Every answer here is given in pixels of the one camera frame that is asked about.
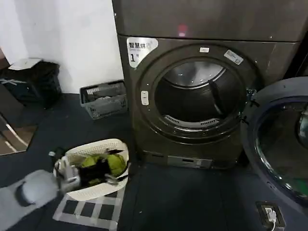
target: white laundry basket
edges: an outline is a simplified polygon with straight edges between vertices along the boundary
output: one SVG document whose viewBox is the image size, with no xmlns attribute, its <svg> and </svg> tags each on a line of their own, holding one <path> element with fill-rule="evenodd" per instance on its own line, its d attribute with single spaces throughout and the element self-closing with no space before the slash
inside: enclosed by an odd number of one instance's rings
<svg viewBox="0 0 308 231">
<path fill-rule="evenodd" d="M 70 164 L 79 165 L 87 156 L 105 153 L 106 150 L 123 150 L 119 154 L 122 155 L 127 162 L 129 160 L 128 149 L 125 143 L 118 139 L 108 139 L 103 141 L 97 141 L 93 143 L 88 143 L 85 145 L 81 145 L 79 147 L 73 148 L 65 153 Z M 128 175 L 128 168 L 126 171 L 119 177 Z M 125 187 L 127 184 L 128 178 L 125 178 L 117 185 L 111 185 L 108 183 L 97 184 L 92 187 L 88 187 L 85 189 L 80 189 L 72 192 L 68 192 L 67 194 L 77 201 L 87 201 L 91 199 L 95 199 L 101 196 L 105 196 L 116 192 Z"/>
</svg>

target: electrical outlet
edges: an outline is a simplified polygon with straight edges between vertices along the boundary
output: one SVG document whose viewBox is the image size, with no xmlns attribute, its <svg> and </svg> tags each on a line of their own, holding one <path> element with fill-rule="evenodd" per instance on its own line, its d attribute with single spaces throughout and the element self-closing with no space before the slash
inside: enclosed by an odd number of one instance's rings
<svg viewBox="0 0 308 231">
<path fill-rule="evenodd" d="M 276 227 L 279 228 L 280 230 L 284 230 L 285 228 L 285 221 L 282 217 L 282 213 L 279 209 L 279 207 L 271 202 L 256 202 L 256 206 L 260 215 L 260 219 L 262 222 L 262 225 L 267 228 L 271 229 L 273 227 L 273 213 L 276 213 Z"/>
</svg>

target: dryer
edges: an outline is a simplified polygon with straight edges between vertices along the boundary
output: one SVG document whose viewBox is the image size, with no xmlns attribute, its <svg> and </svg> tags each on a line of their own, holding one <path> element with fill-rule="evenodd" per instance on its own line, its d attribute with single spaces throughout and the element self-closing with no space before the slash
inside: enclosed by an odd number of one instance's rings
<svg viewBox="0 0 308 231">
<path fill-rule="evenodd" d="M 147 161 L 227 168 L 255 93 L 306 31 L 301 0 L 113 0 L 129 110 Z"/>
</svg>

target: number 1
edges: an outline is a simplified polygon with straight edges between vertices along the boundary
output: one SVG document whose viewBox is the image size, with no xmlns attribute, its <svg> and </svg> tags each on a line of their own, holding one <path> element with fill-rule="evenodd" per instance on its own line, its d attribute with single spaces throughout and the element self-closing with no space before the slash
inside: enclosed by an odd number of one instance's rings
<svg viewBox="0 0 308 231">
<path fill-rule="evenodd" d="M 130 54 L 131 55 L 131 62 L 134 62 L 134 54 Z"/>
</svg>

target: clothes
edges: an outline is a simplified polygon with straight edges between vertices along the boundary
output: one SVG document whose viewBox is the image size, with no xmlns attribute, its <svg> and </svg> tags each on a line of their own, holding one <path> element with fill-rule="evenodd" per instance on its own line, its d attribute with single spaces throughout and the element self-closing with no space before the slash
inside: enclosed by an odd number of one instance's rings
<svg viewBox="0 0 308 231">
<path fill-rule="evenodd" d="M 126 161 L 120 154 L 89 156 L 78 167 L 81 185 L 83 187 L 89 187 L 106 182 L 106 174 L 118 177 L 125 171 L 126 167 Z"/>
</svg>

